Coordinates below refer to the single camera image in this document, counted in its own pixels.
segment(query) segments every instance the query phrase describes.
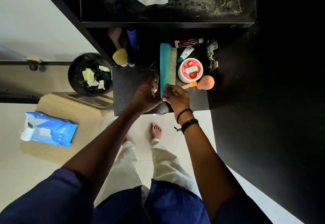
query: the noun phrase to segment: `navy blue shirt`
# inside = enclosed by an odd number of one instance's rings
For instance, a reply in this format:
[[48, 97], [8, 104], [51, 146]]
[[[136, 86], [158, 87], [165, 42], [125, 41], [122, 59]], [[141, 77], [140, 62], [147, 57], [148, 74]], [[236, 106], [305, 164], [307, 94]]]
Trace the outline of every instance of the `navy blue shirt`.
[[[167, 181], [151, 180], [142, 205], [141, 186], [112, 194], [96, 208], [91, 189], [75, 173], [58, 169], [50, 177], [8, 205], [0, 223], [210, 223], [202, 200]], [[213, 223], [271, 223], [246, 194], [218, 209]]]

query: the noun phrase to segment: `hand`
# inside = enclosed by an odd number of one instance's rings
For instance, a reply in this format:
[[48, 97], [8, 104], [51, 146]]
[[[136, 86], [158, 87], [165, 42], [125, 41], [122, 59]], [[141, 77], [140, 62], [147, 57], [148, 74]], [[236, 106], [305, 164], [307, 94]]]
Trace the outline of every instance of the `hand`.
[[184, 109], [189, 109], [189, 93], [179, 86], [172, 86], [169, 84], [166, 84], [166, 93], [168, 97], [162, 95], [161, 98], [171, 105], [175, 112], [176, 120], [180, 112]]
[[134, 95], [131, 105], [134, 105], [137, 109], [139, 109], [142, 114], [152, 110], [158, 104], [162, 103], [160, 98], [155, 98], [152, 95], [154, 86], [157, 85], [155, 82], [157, 79], [159, 79], [158, 75], [155, 77], [150, 77], [145, 83], [139, 86], [136, 94]]

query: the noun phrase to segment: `foot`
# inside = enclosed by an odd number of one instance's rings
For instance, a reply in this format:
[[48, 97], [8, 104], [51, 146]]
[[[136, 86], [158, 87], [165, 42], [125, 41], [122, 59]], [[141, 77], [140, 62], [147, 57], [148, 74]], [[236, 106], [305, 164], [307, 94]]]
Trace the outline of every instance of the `foot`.
[[161, 134], [163, 133], [163, 130], [158, 126], [157, 123], [151, 124], [151, 140], [153, 139], [159, 139], [161, 140]]
[[125, 135], [124, 140], [122, 141], [122, 145], [123, 145], [126, 141], [131, 141], [131, 137], [129, 136], [128, 133]]

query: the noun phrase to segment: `bracelet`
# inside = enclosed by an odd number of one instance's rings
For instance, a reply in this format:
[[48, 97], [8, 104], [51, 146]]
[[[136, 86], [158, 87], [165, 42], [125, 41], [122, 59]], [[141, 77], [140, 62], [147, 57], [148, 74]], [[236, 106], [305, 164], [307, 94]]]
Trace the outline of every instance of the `bracelet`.
[[181, 128], [179, 129], [177, 129], [176, 127], [174, 128], [177, 130], [177, 132], [182, 131], [182, 133], [184, 134], [185, 130], [193, 124], [199, 124], [199, 121], [197, 119], [190, 119], [189, 121], [185, 122]]
[[184, 110], [183, 110], [182, 112], [180, 112], [180, 113], [178, 114], [178, 116], [177, 116], [177, 119], [176, 119], [177, 124], [179, 124], [178, 120], [179, 120], [179, 117], [181, 116], [181, 114], [183, 114], [185, 111], [188, 111], [188, 110], [190, 110], [192, 113], [194, 112], [194, 110], [192, 110], [192, 109], [184, 109]]

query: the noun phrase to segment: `beige pants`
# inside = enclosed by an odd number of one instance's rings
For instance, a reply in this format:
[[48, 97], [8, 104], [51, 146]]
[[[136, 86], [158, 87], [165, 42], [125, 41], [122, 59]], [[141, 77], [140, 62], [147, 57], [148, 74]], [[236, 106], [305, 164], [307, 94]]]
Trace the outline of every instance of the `beige pants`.
[[[153, 179], [175, 183], [201, 196], [195, 180], [182, 168], [177, 156], [167, 151], [159, 139], [151, 141], [150, 150], [153, 162]], [[131, 141], [126, 141], [94, 202], [95, 206], [113, 193], [142, 185], [136, 172], [136, 162], [135, 146]], [[143, 202], [147, 198], [148, 192], [148, 187], [142, 185]]]

